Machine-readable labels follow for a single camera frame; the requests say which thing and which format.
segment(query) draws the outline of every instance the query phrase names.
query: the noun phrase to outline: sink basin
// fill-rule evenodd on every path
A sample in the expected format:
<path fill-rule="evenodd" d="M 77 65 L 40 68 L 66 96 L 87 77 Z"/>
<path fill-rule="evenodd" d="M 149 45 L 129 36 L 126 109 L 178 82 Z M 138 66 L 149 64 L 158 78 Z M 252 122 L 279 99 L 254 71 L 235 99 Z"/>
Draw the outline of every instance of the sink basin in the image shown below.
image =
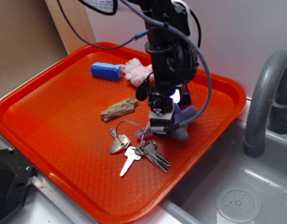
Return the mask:
<path fill-rule="evenodd" d="M 287 138 L 267 131 L 265 154 L 251 158 L 244 129 L 237 119 L 167 197 L 186 222 L 287 224 Z"/>

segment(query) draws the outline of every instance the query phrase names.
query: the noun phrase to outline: blue foam block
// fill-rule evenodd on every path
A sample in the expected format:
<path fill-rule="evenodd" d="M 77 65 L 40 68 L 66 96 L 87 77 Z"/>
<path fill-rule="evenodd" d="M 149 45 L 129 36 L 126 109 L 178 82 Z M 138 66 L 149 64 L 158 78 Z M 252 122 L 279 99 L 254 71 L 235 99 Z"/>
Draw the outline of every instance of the blue foam block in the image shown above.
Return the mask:
<path fill-rule="evenodd" d="M 122 77 L 121 66 L 96 62 L 91 66 L 91 74 L 94 77 L 119 81 Z"/>

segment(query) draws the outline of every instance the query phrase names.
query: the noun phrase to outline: silver key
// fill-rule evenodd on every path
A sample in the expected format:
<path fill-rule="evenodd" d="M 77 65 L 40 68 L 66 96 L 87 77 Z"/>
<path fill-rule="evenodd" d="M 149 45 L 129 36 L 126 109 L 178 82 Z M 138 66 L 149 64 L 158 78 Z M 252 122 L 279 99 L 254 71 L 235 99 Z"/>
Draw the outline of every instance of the silver key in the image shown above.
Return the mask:
<path fill-rule="evenodd" d="M 109 149 L 109 152 L 111 154 L 118 153 L 121 150 L 126 149 L 128 147 L 130 140 L 126 135 L 124 134 L 117 135 L 114 128 L 111 128 L 109 133 L 115 139 L 115 141 L 113 142 L 112 146 Z"/>
<path fill-rule="evenodd" d="M 142 153 L 157 167 L 159 167 L 162 171 L 168 172 L 166 166 L 170 166 L 171 164 L 167 161 L 160 153 L 156 152 L 157 144 L 152 141 L 148 141 L 145 143 L 142 148 Z"/>
<path fill-rule="evenodd" d="M 127 172 L 128 168 L 131 166 L 132 162 L 134 160 L 140 160 L 141 156 L 137 155 L 134 152 L 135 147 L 128 147 L 126 152 L 125 152 L 125 156 L 127 156 L 127 160 L 124 164 L 123 169 L 121 170 L 120 176 L 124 176 L 124 174 Z"/>

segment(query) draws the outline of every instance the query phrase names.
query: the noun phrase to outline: wood piece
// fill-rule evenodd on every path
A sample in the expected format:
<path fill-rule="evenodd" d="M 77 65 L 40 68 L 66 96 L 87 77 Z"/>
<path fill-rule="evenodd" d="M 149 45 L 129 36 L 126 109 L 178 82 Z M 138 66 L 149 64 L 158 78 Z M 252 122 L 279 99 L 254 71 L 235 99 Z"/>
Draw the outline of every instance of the wood piece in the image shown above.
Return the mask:
<path fill-rule="evenodd" d="M 128 113 L 134 112 L 135 106 L 137 105 L 137 103 L 138 103 L 138 100 L 128 98 L 117 104 L 112 105 L 111 107 L 103 111 L 100 114 L 100 116 L 105 122 L 107 122 L 113 118 L 118 118 Z"/>

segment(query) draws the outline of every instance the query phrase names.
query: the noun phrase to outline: tray rim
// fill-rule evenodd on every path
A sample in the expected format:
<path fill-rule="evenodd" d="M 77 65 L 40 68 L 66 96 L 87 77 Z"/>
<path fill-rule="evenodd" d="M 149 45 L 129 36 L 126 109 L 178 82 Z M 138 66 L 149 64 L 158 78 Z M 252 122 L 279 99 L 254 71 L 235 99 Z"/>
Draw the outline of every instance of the tray rim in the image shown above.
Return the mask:
<path fill-rule="evenodd" d="M 108 42 L 100 42 L 97 44 L 100 46 L 105 46 L 105 47 L 116 46 L 115 44 L 108 43 Z M 55 65 L 44 70 L 39 75 L 30 79 L 28 82 L 20 86 L 18 89 L 16 89 L 9 95 L 5 96 L 0 101 L 0 133 L 17 149 L 20 150 L 20 148 L 25 148 L 27 150 L 25 153 L 23 153 L 25 156 L 28 151 L 32 152 L 32 154 L 28 155 L 28 158 L 30 161 L 32 161 L 35 167 L 36 167 L 39 155 L 34 154 L 33 149 L 28 145 L 28 143 L 26 143 L 16 133 L 12 132 L 10 127 L 5 126 L 1 122 L 4 112 L 7 111 L 7 109 L 11 105 L 15 104 L 17 101 L 19 101 L 20 99 L 22 99 L 23 97 L 31 93 L 33 90 L 43 85 L 45 82 L 49 81 L 51 78 L 57 76 L 61 71 L 66 69 L 68 66 L 70 66 L 72 62 L 75 63 L 76 59 L 80 60 L 84 56 L 91 54 L 91 53 L 95 53 L 95 52 L 110 52 L 111 54 L 114 54 L 114 55 L 119 54 L 120 57 L 122 57 L 122 52 L 128 52 L 129 59 L 130 59 L 130 55 L 133 55 L 134 57 L 140 57 L 141 59 L 143 58 L 143 61 L 142 61 L 143 64 L 151 63 L 150 56 L 148 54 L 135 51 L 129 48 L 123 47 L 123 48 L 112 50 L 112 51 L 105 51 L 101 49 L 95 49 L 92 46 L 85 46 L 77 50 L 73 54 L 65 57 L 64 59 L 62 59 Z M 237 115 L 244 109 L 245 102 L 246 102 L 245 91 L 237 82 L 231 79 L 222 77 L 222 76 L 218 76 L 216 74 L 212 74 L 212 73 L 211 73 L 211 80 L 213 84 L 213 89 L 222 91 L 233 99 L 234 109 L 224 119 L 224 121 L 211 133 L 211 135 L 207 138 L 207 140 L 202 144 L 201 147 L 205 147 L 205 148 L 209 148 L 215 142 L 215 140 L 224 132 L 224 130 L 227 129 L 227 127 L 236 119 Z M 202 70 L 198 70 L 198 73 L 196 74 L 196 77 L 193 79 L 193 82 L 207 86 L 207 79 L 205 77 L 205 72 Z M 108 213 L 106 214 L 106 212 L 97 204 L 94 205 L 94 208 L 96 209 L 95 211 L 93 211 L 93 209 L 87 209 L 87 208 L 92 208 L 93 204 L 89 203 L 89 200 L 86 200 L 87 195 L 85 195 L 81 190 L 76 192 L 76 189 L 68 185 L 68 183 L 71 182 L 70 180 L 62 176 L 61 173 L 59 173 L 58 175 L 53 175 L 53 174 L 51 175 L 51 173 L 48 174 L 48 173 L 43 172 L 43 174 L 47 176 L 57 186 L 62 186 L 61 189 L 66 194 L 73 196 L 74 198 L 72 199 L 97 221 L 101 221 L 105 223 L 117 223 L 117 224 L 118 223 L 130 223 L 130 222 L 134 222 L 150 214 L 156 208 L 156 206 L 167 196 L 167 194 L 173 189 L 173 187 L 182 179 L 182 177 L 184 177 L 184 175 L 196 164 L 196 162 L 204 155 L 206 151 L 207 150 L 204 150 L 203 152 L 199 151 L 198 154 L 195 154 L 194 158 L 193 157 L 189 158 L 184 163 L 184 165 L 181 167 L 181 169 L 179 169 L 176 172 L 173 178 L 171 178 L 164 185 L 163 191 L 161 193 L 156 194 L 157 198 L 147 203 L 144 208 L 140 209 L 140 212 L 133 212 L 133 213 L 122 215 L 122 216 L 112 216 L 112 215 L 109 215 Z M 45 163 L 41 164 L 41 168 L 45 170 L 50 169 L 50 167 Z"/>

